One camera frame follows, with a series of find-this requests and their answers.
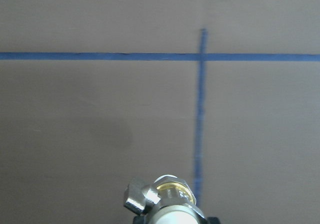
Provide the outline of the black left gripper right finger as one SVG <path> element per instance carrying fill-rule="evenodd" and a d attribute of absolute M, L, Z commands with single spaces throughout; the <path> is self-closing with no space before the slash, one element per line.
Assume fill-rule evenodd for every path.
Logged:
<path fill-rule="evenodd" d="M 207 224 L 220 224 L 220 219 L 215 216 L 208 216 L 206 222 Z"/>

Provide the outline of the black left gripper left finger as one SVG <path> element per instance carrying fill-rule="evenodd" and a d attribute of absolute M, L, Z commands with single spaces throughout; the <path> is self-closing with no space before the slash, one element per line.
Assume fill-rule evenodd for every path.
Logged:
<path fill-rule="evenodd" d="M 137 215 L 133 218 L 133 224 L 146 224 L 146 217 L 143 215 Z"/>

